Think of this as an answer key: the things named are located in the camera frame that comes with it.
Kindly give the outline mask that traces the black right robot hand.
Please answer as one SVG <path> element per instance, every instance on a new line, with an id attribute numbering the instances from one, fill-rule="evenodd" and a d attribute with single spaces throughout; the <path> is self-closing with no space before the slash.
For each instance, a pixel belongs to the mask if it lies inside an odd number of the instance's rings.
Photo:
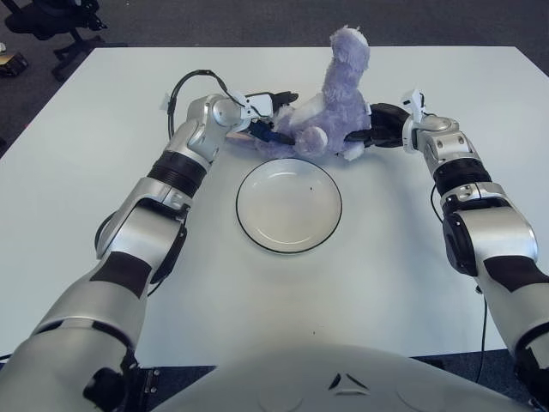
<path id="1" fill-rule="evenodd" d="M 360 142 L 366 148 L 397 148 L 403 145 L 402 130 L 410 114 L 387 103 L 376 103 L 370 106 L 371 128 L 357 130 L 345 137 L 345 142 Z"/>

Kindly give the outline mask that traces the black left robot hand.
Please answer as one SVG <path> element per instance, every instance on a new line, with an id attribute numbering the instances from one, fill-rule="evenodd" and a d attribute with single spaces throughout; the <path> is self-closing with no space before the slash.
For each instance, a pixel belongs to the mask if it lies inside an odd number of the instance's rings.
<path id="1" fill-rule="evenodd" d="M 253 120 L 247 129 L 247 133 L 261 142 L 276 142 L 293 146 L 295 144 L 295 138 L 290 136 L 289 132 L 279 131 L 279 122 L 287 115 L 287 110 L 289 113 L 292 112 L 293 107 L 291 104 L 299 95 L 291 91 L 284 91 L 277 94 L 261 92 L 247 94 L 245 96 L 246 101 L 250 104 L 255 102 L 258 98 L 263 99 L 267 97 L 270 98 L 273 113 L 270 116 Z"/>

